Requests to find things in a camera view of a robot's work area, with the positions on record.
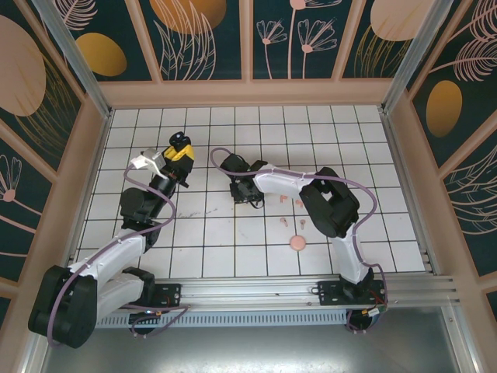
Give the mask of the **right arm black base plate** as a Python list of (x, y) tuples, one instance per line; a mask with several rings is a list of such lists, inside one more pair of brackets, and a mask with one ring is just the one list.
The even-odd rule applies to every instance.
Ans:
[(359, 294), (346, 290), (340, 281), (319, 281), (317, 295), (320, 305), (360, 306), (373, 307), (385, 303), (384, 283), (373, 280)]

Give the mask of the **aluminium mounting rail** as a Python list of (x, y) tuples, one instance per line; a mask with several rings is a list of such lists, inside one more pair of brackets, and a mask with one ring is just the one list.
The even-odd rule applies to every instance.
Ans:
[[(387, 274), (388, 306), (417, 308), (460, 303), (450, 276), (428, 273)], [(199, 311), (261, 311), (318, 309), (312, 290), (319, 281), (339, 281), (330, 276), (184, 278), (160, 281), (181, 284), (182, 305)]]

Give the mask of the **aluminium side rail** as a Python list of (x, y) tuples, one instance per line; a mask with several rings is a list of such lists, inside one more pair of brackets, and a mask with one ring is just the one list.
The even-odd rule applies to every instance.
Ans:
[(413, 231), (418, 243), (419, 251), (423, 258), (424, 266), (427, 272), (433, 274), (434, 276), (438, 276), (441, 274), (440, 266), (437, 263), (426, 224), (422, 220), (419, 202), (417, 196), (415, 195), (414, 186), (408, 172), (405, 157), (402, 154), (400, 142), (396, 135), (393, 122), (385, 113), (380, 113), (380, 118), (385, 130), (389, 148), (391, 150), (391, 155), (398, 174), (399, 182), (401, 184), (402, 192), (405, 197), (408, 214), (412, 222)]

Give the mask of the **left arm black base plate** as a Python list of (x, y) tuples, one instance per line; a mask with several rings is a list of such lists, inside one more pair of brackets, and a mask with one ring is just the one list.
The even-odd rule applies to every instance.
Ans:
[(122, 309), (163, 309), (180, 306), (181, 284), (145, 285), (138, 300)]

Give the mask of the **aluminium frame post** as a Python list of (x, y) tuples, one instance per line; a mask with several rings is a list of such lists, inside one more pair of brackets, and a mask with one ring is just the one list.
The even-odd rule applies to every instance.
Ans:
[(379, 113), (387, 116), (397, 105), (402, 94), (411, 86), (438, 40), (452, 20), (462, 0), (434, 0), (422, 24), (412, 39), (405, 56), (394, 74), (390, 87), (379, 106)]
[(108, 119), (111, 106), (107, 102), (95, 76), (79, 50), (75, 39), (59, 16), (55, 5), (52, 4), (51, 0), (32, 0), (32, 3), (42, 20), (46, 23), (57, 45), (66, 55), (69, 64), (73, 67), (79, 81), (85, 87), (97, 110), (105, 119)]

